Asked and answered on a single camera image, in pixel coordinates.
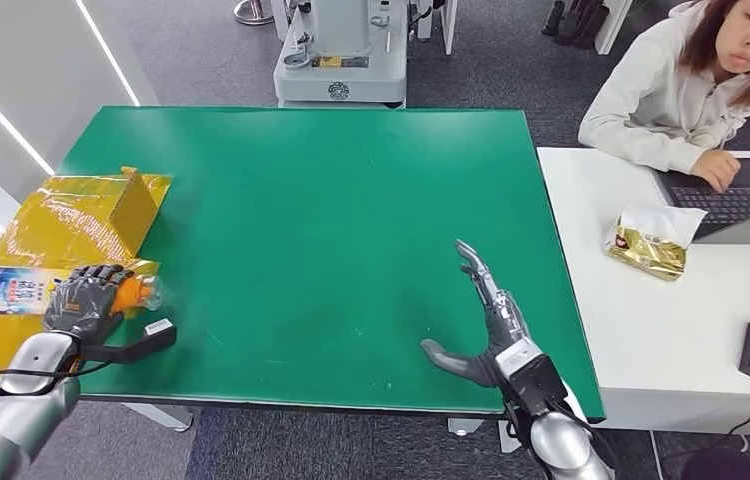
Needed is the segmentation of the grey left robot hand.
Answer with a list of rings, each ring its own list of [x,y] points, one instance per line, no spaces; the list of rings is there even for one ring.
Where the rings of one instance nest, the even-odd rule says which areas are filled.
[[[51,294],[43,328],[103,344],[124,319],[124,307],[116,308],[118,290],[134,276],[133,270],[122,265],[75,268]]]

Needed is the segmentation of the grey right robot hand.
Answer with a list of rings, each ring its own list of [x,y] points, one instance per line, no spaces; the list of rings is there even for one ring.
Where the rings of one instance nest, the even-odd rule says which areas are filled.
[[[503,382],[495,357],[527,336],[521,311],[512,295],[500,288],[476,250],[463,240],[456,240],[458,254],[467,261],[460,266],[476,289],[484,312],[488,334],[486,349],[475,356],[445,351],[433,339],[424,339],[420,346],[431,363],[440,369],[470,380],[485,388],[498,388]]]

